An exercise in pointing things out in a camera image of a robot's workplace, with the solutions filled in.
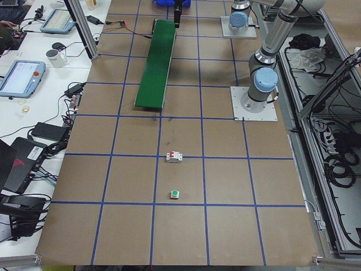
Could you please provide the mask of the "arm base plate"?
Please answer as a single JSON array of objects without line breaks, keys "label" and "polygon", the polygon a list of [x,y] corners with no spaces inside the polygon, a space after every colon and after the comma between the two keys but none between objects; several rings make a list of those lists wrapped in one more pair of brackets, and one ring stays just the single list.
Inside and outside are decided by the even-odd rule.
[{"label": "arm base plate", "polygon": [[235,121],[277,121],[272,94],[266,101],[256,102],[249,98],[248,87],[231,86],[231,100]]},{"label": "arm base plate", "polygon": [[248,17],[248,23],[240,28],[230,24],[229,16],[221,16],[222,34],[224,38],[256,39],[256,27],[252,17]]}]

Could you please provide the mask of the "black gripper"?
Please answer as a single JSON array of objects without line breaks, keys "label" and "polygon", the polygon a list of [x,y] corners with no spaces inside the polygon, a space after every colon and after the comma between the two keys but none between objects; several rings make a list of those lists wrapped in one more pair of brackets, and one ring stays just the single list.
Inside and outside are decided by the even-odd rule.
[{"label": "black gripper", "polygon": [[174,0],[174,25],[179,28],[181,22],[181,12],[183,7],[183,0]]}]

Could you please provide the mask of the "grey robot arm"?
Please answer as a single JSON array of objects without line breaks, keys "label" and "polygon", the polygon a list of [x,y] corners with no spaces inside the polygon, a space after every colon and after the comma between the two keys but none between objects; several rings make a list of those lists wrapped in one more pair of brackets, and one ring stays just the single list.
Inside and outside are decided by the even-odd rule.
[{"label": "grey robot arm", "polygon": [[278,8],[278,14],[262,46],[250,57],[251,84],[248,97],[255,102],[265,102],[278,83],[274,71],[276,54],[298,18],[318,12],[325,1],[257,1],[258,4]]},{"label": "grey robot arm", "polygon": [[[181,15],[184,1],[174,1],[174,25],[180,27]],[[244,27],[248,24],[250,14],[249,1],[234,1],[231,6],[231,15],[229,17],[229,26],[231,30]]]}]

